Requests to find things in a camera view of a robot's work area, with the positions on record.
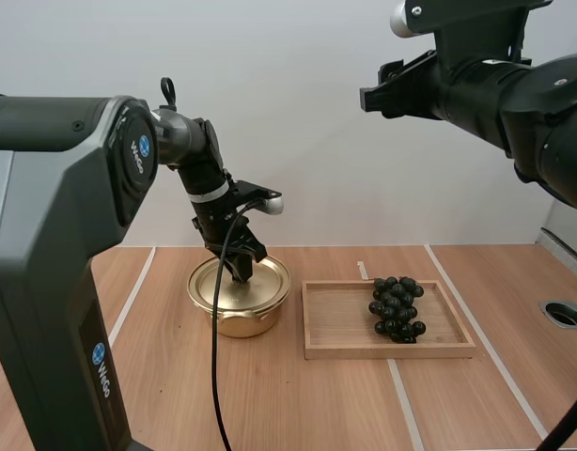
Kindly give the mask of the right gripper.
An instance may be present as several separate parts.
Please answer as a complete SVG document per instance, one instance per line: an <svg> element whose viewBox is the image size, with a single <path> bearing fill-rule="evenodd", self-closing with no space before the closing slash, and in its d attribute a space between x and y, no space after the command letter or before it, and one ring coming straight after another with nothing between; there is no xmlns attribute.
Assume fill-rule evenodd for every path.
<svg viewBox="0 0 577 451"><path fill-rule="evenodd" d="M410 79L432 67L429 79ZM435 50L414 60L383 64L379 85L360 89L360 105L384 118L439 118L508 150L499 102L508 77L508 62L495 58L465 58L449 67Z"/></svg>

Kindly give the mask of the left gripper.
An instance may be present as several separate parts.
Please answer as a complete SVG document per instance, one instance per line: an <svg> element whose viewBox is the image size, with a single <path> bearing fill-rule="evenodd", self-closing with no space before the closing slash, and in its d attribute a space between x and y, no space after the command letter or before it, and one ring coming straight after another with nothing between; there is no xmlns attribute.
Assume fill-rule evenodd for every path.
<svg viewBox="0 0 577 451"><path fill-rule="evenodd" d="M227 190L207 194L192 194L195 210L194 226L199 231L205 247L217 257L222 255L226 234L238 214L237 208L249 201L240 190ZM224 258L224 267L232 281L247 283L253 275L253 260L260 262L268 254L266 247L240 219L230 233Z"/></svg>

